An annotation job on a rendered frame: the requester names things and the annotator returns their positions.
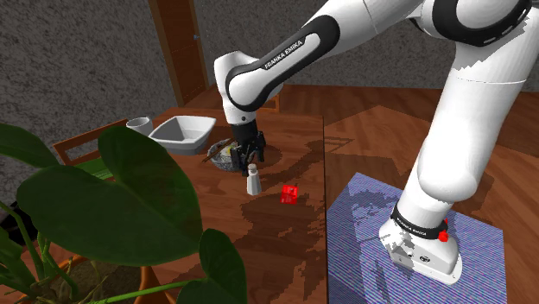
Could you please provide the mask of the green potted plant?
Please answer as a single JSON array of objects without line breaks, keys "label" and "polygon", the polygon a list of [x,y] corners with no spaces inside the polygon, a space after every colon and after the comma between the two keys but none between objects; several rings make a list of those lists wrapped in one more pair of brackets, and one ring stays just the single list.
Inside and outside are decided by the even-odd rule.
[{"label": "green potted plant", "polygon": [[[84,258],[131,267],[153,266],[197,255],[204,276],[178,283],[176,304],[248,304],[245,267],[231,240],[202,224],[193,184],[159,143],[123,126],[104,130],[98,150],[111,172],[100,179],[57,162],[41,139],[0,123],[0,155],[35,167],[17,189],[20,211],[38,231],[22,262],[22,247],[0,229],[0,284],[35,304],[109,304],[81,294],[51,257],[57,244]],[[67,280],[69,296],[48,292]]]}]

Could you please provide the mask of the white cup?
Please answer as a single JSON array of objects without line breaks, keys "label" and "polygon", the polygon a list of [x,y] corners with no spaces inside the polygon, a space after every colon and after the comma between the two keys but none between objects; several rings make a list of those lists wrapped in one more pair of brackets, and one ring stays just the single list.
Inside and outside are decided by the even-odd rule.
[{"label": "white cup", "polygon": [[144,136],[149,136],[153,131],[153,123],[149,117],[136,117],[126,123],[126,127]]}]

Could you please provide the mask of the white square bowl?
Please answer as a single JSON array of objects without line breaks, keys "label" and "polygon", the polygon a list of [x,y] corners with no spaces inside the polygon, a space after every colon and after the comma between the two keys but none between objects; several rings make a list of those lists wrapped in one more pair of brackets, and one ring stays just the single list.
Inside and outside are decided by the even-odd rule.
[{"label": "white square bowl", "polygon": [[214,117],[174,116],[149,135],[173,155],[197,155],[207,144],[216,124]]}]

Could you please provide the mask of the grey bowl with chopsticks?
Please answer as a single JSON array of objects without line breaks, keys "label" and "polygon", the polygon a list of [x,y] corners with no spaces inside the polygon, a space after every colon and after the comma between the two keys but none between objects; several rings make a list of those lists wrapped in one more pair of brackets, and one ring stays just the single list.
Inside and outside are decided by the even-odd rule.
[{"label": "grey bowl with chopsticks", "polygon": [[215,165],[217,168],[225,170],[225,171],[229,171],[229,172],[240,171],[241,168],[237,164],[234,164],[231,158],[231,149],[236,148],[238,144],[236,141],[232,141],[229,144],[227,144],[228,141],[229,141],[229,138],[216,142],[209,148],[206,155],[209,156],[212,153],[214,153],[217,149],[221,149],[217,154],[215,154],[210,159],[210,162],[213,165]]}]

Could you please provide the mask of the purple striped robot stand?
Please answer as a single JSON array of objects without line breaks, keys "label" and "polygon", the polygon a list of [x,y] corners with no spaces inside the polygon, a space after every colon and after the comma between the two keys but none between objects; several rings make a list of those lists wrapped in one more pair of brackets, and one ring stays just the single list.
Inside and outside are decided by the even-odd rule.
[{"label": "purple striped robot stand", "polygon": [[508,304],[502,230],[450,211],[461,278],[437,282],[394,264],[378,238],[401,190],[355,174],[327,211],[329,304]]}]

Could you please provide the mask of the red small box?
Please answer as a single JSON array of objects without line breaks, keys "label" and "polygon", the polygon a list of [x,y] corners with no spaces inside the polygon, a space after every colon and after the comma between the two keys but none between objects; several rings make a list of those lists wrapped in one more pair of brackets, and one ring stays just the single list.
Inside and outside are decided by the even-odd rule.
[{"label": "red small box", "polygon": [[282,204],[295,205],[297,202],[298,187],[291,185],[284,185],[281,191],[280,202]]}]

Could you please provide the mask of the brown wooden door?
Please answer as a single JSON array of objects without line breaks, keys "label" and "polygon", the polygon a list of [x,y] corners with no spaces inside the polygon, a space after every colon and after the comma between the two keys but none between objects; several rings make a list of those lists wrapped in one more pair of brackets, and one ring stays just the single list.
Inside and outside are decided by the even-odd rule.
[{"label": "brown wooden door", "polygon": [[209,88],[194,0],[148,0],[163,57],[182,107]]}]

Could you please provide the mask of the brown wooden chair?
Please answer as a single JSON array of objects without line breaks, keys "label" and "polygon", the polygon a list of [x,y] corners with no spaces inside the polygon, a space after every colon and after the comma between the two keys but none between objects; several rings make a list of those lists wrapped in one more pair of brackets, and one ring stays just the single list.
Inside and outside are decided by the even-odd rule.
[{"label": "brown wooden chair", "polygon": [[112,173],[100,158],[97,140],[104,130],[112,126],[125,126],[126,123],[126,118],[109,123],[95,130],[55,143],[53,148],[65,165],[81,168],[101,180],[113,181]]}]

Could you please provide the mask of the white salt shaker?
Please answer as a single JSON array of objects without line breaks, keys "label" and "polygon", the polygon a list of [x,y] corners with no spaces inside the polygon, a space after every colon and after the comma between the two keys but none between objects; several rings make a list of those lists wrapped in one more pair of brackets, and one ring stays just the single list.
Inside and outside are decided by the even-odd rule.
[{"label": "white salt shaker", "polygon": [[251,196],[259,195],[262,192],[260,176],[257,170],[257,165],[255,163],[251,163],[248,166],[246,190],[247,190],[247,193]]}]

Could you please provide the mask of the brown wooden table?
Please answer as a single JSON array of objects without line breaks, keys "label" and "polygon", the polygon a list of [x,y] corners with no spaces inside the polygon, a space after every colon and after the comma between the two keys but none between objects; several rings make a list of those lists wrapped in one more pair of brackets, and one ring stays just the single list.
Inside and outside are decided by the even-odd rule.
[{"label": "brown wooden table", "polygon": [[[176,155],[198,194],[204,228],[225,233],[243,258],[249,304],[327,304],[323,118],[263,111],[262,192],[213,165],[206,152]],[[295,205],[280,202],[298,187]]]}]

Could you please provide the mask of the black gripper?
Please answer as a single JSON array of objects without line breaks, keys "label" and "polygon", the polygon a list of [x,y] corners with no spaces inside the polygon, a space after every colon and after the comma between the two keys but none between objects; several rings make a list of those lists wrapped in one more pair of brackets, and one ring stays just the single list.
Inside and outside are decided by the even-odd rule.
[{"label": "black gripper", "polygon": [[231,162],[242,172],[242,176],[248,176],[249,157],[253,162],[264,162],[265,139],[263,132],[257,128],[257,121],[252,120],[244,124],[232,124],[232,134],[238,146],[231,148]]}]

